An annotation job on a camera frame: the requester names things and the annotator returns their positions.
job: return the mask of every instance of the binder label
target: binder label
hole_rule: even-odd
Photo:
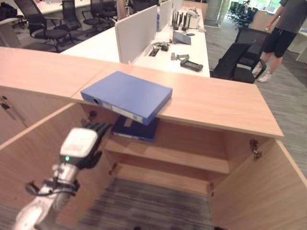
[[[106,109],[112,110],[112,106],[108,103],[102,102],[102,106]]]
[[[134,115],[133,113],[127,112],[123,109],[120,109],[116,106],[112,106],[112,111],[119,113],[125,117],[131,118],[132,120],[138,121],[138,122],[143,122],[143,118],[141,116],[138,115]]]

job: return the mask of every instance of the wooden panel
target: wooden panel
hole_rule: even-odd
[[[117,64],[105,67],[84,88],[117,70]],[[256,85],[137,66],[118,67],[127,74],[173,88],[172,98],[159,118],[266,137],[283,136]],[[72,99],[85,103],[81,90]]]
[[[223,133],[160,121],[153,143],[112,136],[109,151],[229,173]]]
[[[24,124],[29,127],[54,111],[67,105],[69,101],[47,97],[27,91],[1,89],[0,96],[7,97],[7,102],[22,115]]]
[[[151,169],[155,171],[161,171],[165,173],[176,174],[180,176],[195,178],[203,181],[212,181],[216,178],[224,176],[224,174],[216,173],[212,171],[196,169],[184,165],[172,164],[164,161],[152,160],[137,156],[131,156],[126,154],[121,154],[117,152],[107,151],[108,156],[110,156],[109,161],[113,163],[128,164],[136,167]]]
[[[51,167],[59,162],[65,137],[71,128],[80,126],[83,118],[86,114],[82,107],[71,103],[0,146],[2,204],[22,208],[33,199],[26,193],[24,184],[32,180],[41,182],[53,175]],[[80,172],[80,190],[59,216],[62,223],[76,223],[92,205],[111,179],[108,171],[109,165],[102,159],[93,170]]]
[[[172,99],[160,111],[160,118],[266,137],[283,136],[254,84],[32,50],[1,47],[0,52],[4,54],[0,57],[0,82],[3,87],[71,97],[87,103],[82,99],[80,90],[120,70],[173,88]],[[19,62],[24,64],[14,68]]]
[[[206,196],[208,182],[171,173],[120,164],[116,177]]]
[[[71,97],[107,63],[28,49],[1,47],[0,53],[2,86],[60,97]]]
[[[233,171],[237,166],[241,165],[252,155],[249,145],[249,141],[251,139],[258,141],[258,147],[268,140],[266,137],[256,135],[249,135],[233,131],[224,132],[224,142],[228,155],[230,171]]]
[[[307,229],[307,181],[279,140],[262,144],[215,189],[215,226],[227,229]]]

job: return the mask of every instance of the white partition panel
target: white partition panel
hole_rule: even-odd
[[[154,39],[156,30],[156,5],[116,22],[115,32],[120,62],[133,63]]]

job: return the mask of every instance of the blue file folder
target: blue file folder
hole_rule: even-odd
[[[82,98],[148,125],[171,98],[171,88],[115,72],[81,91]]]
[[[158,124],[159,118],[154,118],[146,126],[124,116],[119,116],[111,129],[111,133],[120,137],[153,142]]]

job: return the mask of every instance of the desk divider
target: desk divider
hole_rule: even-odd
[[[154,39],[156,30],[156,5],[116,22],[115,32],[120,62],[133,63]]]
[[[173,0],[173,10],[179,11],[183,6],[183,0]]]
[[[172,13],[172,1],[168,0],[165,2],[162,2],[160,5],[160,30],[163,30],[165,25],[168,25],[170,22]]]

